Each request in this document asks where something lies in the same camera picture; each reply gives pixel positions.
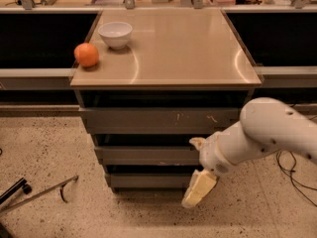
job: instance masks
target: cable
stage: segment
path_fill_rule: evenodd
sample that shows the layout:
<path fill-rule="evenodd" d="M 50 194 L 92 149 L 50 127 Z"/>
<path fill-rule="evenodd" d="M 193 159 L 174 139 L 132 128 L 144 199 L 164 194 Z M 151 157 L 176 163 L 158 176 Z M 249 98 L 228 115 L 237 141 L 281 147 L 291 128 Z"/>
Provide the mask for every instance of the cable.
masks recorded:
<path fill-rule="evenodd" d="M 317 188 L 315 187 L 311 187 L 311 186 L 307 186 L 301 182 L 299 182 L 298 180 L 296 180 L 294 177 L 293 177 L 293 174 L 296 172 L 295 170 L 295 167 L 297 165 L 297 160 L 295 158 L 295 156 L 293 155 L 292 152 L 287 152 L 290 154 L 290 156 L 292 157 L 294 163 L 293 163 L 293 166 L 291 167 L 290 170 L 286 169 L 281 163 L 280 163 L 280 157 L 282 155 L 284 151 L 279 151 L 277 154 L 276 154 L 276 160 L 277 160 L 277 164 L 279 166 L 279 168 L 282 170 L 282 172 L 288 176 L 290 178 L 290 181 L 292 183 L 292 185 L 297 189 L 297 191 L 299 191 L 312 205 L 316 206 L 317 207 L 317 203 L 315 203 L 312 199 L 310 199 L 299 187 L 302 186 L 302 187 L 305 187 L 307 189 L 311 189 L 311 190 L 315 190 L 317 191 Z"/>

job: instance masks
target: beige tabletop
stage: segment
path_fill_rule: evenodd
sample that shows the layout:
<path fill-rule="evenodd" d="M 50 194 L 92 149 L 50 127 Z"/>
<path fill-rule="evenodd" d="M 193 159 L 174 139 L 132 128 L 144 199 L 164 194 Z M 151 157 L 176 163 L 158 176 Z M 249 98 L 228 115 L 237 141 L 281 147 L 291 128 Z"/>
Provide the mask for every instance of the beige tabletop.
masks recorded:
<path fill-rule="evenodd" d="M 132 39 L 119 51 L 97 33 L 101 24 L 124 21 Z M 207 86 L 261 84 L 218 8 L 104 10 L 90 43 L 99 51 L 96 66 L 78 67 L 73 88 Z"/>

